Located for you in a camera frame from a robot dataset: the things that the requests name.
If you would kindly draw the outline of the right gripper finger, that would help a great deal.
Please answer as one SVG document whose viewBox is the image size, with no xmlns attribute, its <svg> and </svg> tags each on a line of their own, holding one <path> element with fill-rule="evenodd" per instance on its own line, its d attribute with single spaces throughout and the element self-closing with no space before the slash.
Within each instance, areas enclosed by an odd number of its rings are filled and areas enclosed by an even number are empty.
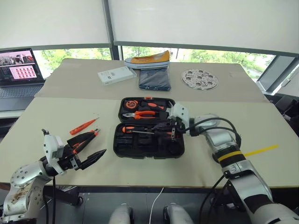
<svg viewBox="0 0 299 224">
<path fill-rule="evenodd" d="M 171 131 L 167 130 L 158 130 L 157 136 L 162 140 L 173 140 L 173 135 Z"/>
<path fill-rule="evenodd" d="M 171 122 L 158 123 L 153 127 L 154 131 L 171 131 L 173 129 L 173 124 Z"/>
</svg>

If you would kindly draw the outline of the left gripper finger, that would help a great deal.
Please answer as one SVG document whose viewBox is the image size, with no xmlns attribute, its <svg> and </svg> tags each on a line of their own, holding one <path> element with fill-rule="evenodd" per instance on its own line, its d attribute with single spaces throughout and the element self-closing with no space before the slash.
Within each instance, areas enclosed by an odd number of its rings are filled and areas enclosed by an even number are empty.
<svg viewBox="0 0 299 224">
<path fill-rule="evenodd" d="M 105 154 L 106 151 L 107 151 L 106 149 L 103 149 L 88 156 L 85 161 L 81 162 L 80 169 L 84 170 L 89 166 L 93 165 L 94 163 L 96 163 Z"/>
<path fill-rule="evenodd" d="M 80 153 L 95 137 L 96 132 L 86 132 L 67 140 L 66 155 Z"/>
</svg>

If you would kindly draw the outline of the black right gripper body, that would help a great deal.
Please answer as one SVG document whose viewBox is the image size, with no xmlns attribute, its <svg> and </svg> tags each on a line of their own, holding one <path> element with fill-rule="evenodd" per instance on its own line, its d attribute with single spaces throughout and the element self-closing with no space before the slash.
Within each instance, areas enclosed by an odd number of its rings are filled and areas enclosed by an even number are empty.
<svg viewBox="0 0 299 224">
<path fill-rule="evenodd" d="M 171 130 L 173 135 L 172 141 L 176 141 L 177 139 L 181 138 L 182 134 L 185 133 L 185 124 L 180 118 L 171 119 L 169 122 L 173 124 L 173 129 Z"/>
</svg>

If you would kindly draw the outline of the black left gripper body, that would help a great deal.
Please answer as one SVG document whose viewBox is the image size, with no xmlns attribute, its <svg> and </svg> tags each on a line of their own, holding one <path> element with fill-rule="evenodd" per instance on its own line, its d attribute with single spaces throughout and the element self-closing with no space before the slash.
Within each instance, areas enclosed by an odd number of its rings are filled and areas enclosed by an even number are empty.
<svg viewBox="0 0 299 224">
<path fill-rule="evenodd" d="M 81 168 L 81 161 L 78 154 L 70 145 L 64 146 L 62 156 L 59 158 L 58 164 L 63 170 L 78 170 Z"/>
</svg>

